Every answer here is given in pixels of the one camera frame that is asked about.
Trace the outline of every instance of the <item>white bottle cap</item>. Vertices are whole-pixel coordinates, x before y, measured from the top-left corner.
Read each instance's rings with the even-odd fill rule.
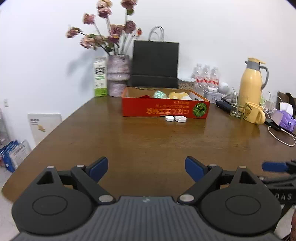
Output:
[[[166,121],[174,121],[174,119],[175,119],[175,117],[173,117],[173,116],[171,116],[171,115],[167,115],[167,116],[165,117],[165,120],[166,120]]]
[[[175,121],[177,121],[177,122],[186,122],[187,118],[185,116],[177,115],[177,116],[175,116]]]

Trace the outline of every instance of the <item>blue gripper pad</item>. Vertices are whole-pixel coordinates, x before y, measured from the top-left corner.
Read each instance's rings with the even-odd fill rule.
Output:
[[[207,166],[192,156],[185,159],[185,170],[195,182],[198,182],[208,172]]]
[[[87,166],[85,172],[92,180],[98,182],[106,174],[107,170],[108,159],[107,157],[102,156],[100,159]]]
[[[262,170],[269,172],[286,172],[288,171],[288,166],[284,162],[265,161],[262,163]]]

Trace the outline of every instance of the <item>pumpkin illustration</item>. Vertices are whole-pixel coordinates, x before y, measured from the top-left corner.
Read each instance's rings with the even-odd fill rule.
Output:
[[[192,112],[196,117],[202,117],[207,111],[207,105],[205,103],[198,103],[193,107]]]

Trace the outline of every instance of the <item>artificial flower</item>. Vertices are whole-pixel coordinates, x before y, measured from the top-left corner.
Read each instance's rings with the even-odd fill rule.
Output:
[[[137,29],[137,36],[142,35],[142,33],[143,33],[143,32],[142,32],[142,29],[138,28],[138,29]]]
[[[127,21],[124,31],[127,34],[131,34],[135,29],[136,24],[132,20]]]
[[[117,36],[117,35],[108,36],[108,41],[110,43],[117,44],[119,41],[119,36]]]
[[[112,2],[110,0],[101,0],[101,2],[107,3],[108,7],[112,6]]]
[[[81,29],[79,28],[76,28],[76,27],[69,28],[68,31],[66,32],[66,37],[73,38],[74,36],[78,35],[79,32],[81,32]]]
[[[94,24],[96,16],[94,14],[85,13],[83,15],[83,23],[85,24]]]
[[[87,49],[90,49],[91,47],[95,46],[95,39],[86,35],[82,38],[82,40],[80,41],[80,44],[81,46]]]
[[[94,39],[95,39],[95,44],[98,46],[104,44],[107,40],[106,37],[104,37],[102,35],[97,35],[97,36],[95,36]]]
[[[137,5],[137,0],[122,0],[121,6],[123,6],[126,9],[133,9],[134,5]]]
[[[124,25],[110,24],[110,35],[120,36],[124,28]]]
[[[108,4],[103,2],[103,1],[98,1],[98,4],[97,4],[96,8],[101,9],[101,8],[104,8],[104,7],[108,7]]]
[[[109,9],[108,7],[100,8],[98,12],[101,18],[108,18],[108,15],[112,13],[111,9]]]

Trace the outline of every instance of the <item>white round object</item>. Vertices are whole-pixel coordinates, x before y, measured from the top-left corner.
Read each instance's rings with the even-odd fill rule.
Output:
[[[219,92],[220,92],[221,94],[226,95],[226,94],[229,92],[229,86],[228,86],[228,84],[225,83],[225,82],[221,82],[221,83],[219,84]]]
[[[99,197],[100,202],[112,202],[113,197],[111,195],[102,195]]]
[[[177,115],[177,116],[175,116],[175,121],[177,121],[177,122],[186,122],[187,118],[185,116]]]
[[[179,197],[179,199],[183,202],[192,202],[194,200],[194,197],[190,194],[183,194]]]
[[[166,121],[174,121],[174,119],[175,119],[175,117],[173,117],[173,116],[171,116],[171,115],[167,115],[167,116],[165,117],[165,120],[166,120]]]

